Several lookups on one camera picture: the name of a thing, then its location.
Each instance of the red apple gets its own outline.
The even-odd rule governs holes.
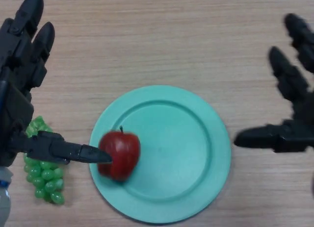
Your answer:
[[[137,165],[140,156],[140,141],[132,133],[110,131],[99,142],[99,149],[112,157],[111,164],[98,164],[101,175],[116,181],[125,181]]]

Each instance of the table surface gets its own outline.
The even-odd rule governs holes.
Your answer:
[[[23,0],[0,0],[0,20]],[[121,94],[171,84],[209,102],[231,139],[237,131],[291,114],[275,88],[267,52],[278,45],[297,65],[282,25],[288,12],[314,24],[314,0],[45,0],[42,22],[56,39],[48,74],[34,89],[35,116],[66,140],[88,143],[101,112]],[[274,154],[233,146],[219,197],[186,227],[312,227],[313,152]],[[18,156],[10,168],[7,227],[135,227],[104,202],[87,164],[66,169],[66,203],[35,200]]]

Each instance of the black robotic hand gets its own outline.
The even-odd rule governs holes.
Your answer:
[[[314,34],[307,23],[295,14],[285,16],[284,23],[298,52],[302,66],[314,74]],[[272,47],[269,62],[278,80],[282,96],[292,103],[292,119],[281,125],[266,125],[240,132],[234,144],[247,148],[271,148],[274,152],[302,152],[314,147],[314,92],[297,67],[290,64],[283,53]]]
[[[10,166],[18,152],[64,164],[110,163],[107,153],[65,142],[60,134],[41,131],[31,138],[25,134],[34,112],[30,91],[43,82],[54,41],[54,27],[48,22],[32,42],[43,9],[43,0],[25,0],[15,19],[6,19],[0,28],[0,167]]]

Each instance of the grape bunch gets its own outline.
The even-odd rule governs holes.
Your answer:
[[[41,116],[35,118],[26,129],[28,137],[37,135],[38,131],[50,131]],[[26,180],[35,186],[35,197],[58,205],[64,204],[61,191],[64,188],[63,170],[58,164],[38,161],[24,154],[24,171],[27,173]]]

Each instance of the plate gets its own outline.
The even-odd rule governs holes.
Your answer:
[[[117,183],[90,171],[101,195],[138,221],[165,224],[189,218],[207,207],[223,188],[231,162],[227,130],[199,96],[173,86],[135,89],[100,116],[90,145],[110,130],[135,133],[141,156],[131,177]]]

